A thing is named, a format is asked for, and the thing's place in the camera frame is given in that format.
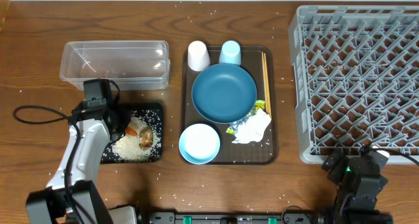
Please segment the orange carrot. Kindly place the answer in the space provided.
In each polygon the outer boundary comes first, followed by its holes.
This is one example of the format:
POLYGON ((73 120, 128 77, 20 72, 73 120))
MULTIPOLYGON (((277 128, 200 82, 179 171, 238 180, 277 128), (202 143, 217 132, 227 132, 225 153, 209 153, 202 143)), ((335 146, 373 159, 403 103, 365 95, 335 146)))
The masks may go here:
POLYGON ((126 127, 125 133, 130 136, 137 136, 137 132, 133 128, 130 128, 129 126, 126 127))

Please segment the brown food scrap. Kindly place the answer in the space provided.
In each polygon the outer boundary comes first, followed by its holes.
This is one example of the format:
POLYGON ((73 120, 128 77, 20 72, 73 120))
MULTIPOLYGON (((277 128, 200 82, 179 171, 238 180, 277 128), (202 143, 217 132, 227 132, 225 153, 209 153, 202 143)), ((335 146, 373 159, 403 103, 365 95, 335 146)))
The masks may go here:
POLYGON ((145 127, 139 134, 139 147, 146 150, 153 145, 153 129, 150 126, 145 127))

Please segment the light blue bowl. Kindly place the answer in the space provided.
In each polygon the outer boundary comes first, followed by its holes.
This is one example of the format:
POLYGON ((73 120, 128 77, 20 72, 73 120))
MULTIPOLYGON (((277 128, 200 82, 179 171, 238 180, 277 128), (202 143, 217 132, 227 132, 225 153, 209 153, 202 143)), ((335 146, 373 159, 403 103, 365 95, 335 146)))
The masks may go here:
POLYGON ((181 133, 179 152, 191 164, 207 164, 218 154, 220 137, 215 129, 207 124, 193 124, 181 133))

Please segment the dark blue plate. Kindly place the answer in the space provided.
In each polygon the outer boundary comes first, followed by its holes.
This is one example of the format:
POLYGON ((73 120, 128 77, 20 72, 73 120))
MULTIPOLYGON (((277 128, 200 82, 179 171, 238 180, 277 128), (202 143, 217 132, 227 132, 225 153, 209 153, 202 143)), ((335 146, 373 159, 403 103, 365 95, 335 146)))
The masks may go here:
POLYGON ((245 117, 257 99, 253 77, 242 67, 215 64, 195 78, 191 89, 192 103, 205 119, 229 124, 245 117))

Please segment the white napkin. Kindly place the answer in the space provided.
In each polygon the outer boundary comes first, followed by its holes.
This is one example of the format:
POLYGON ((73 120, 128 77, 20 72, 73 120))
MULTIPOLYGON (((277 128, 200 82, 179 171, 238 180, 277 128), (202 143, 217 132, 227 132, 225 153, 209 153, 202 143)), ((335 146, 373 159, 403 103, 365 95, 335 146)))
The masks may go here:
POLYGON ((236 138, 232 143, 247 144, 250 142, 260 142, 270 122, 270 115, 262 109, 259 109, 256 115, 250 117, 247 122, 238 127, 238 131, 234 135, 236 138))

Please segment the green yellow snack wrapper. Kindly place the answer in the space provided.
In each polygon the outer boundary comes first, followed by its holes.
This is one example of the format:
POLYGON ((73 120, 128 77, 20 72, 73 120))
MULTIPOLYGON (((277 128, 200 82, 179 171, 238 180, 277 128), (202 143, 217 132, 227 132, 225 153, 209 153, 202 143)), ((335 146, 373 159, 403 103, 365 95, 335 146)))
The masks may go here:
POLYGON ((230 134, 230 135, 235 135, 238 131, 238 127, 241 124, 247 122, 250 117, 256 115, 256 113, 259 109, 262 109, 262 110, 265 109, 265 101, 264 100, 256 100, 255 105, 252 107, 251 111, 246 116, 244 116, 243 118, 241 118, 238 121, 230 123, 230 126, 226 130, 226 133, 230 134))

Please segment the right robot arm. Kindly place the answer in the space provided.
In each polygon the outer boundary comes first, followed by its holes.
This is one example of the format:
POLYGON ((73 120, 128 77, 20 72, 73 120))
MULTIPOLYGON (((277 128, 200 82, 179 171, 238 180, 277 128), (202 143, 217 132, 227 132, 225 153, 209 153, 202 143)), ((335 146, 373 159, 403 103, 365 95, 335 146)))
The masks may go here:
POLYGON ((337 186, 332 206, 313 218, 315 224, 392 224, 393 217, 375 209, 377 195, 388 183, 380 173, 390 154, 366 148, 360 156, 348 157, 335 149, 321 168, 337 186))

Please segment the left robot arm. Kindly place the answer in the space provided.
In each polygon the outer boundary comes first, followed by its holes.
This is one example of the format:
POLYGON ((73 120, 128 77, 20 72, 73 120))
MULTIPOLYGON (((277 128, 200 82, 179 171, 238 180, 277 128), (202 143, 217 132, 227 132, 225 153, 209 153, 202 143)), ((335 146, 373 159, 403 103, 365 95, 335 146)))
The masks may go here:
POLYGON ((74 223, 137 223, 133 206, 108 210, 96 188, 102 153, 113 134, 125 131, 129 114, 114 101, 93 99, 59 119, 69 123, 69 141, 46 188, 26 200, 31 223, 55 223, 59 217, 74 223))

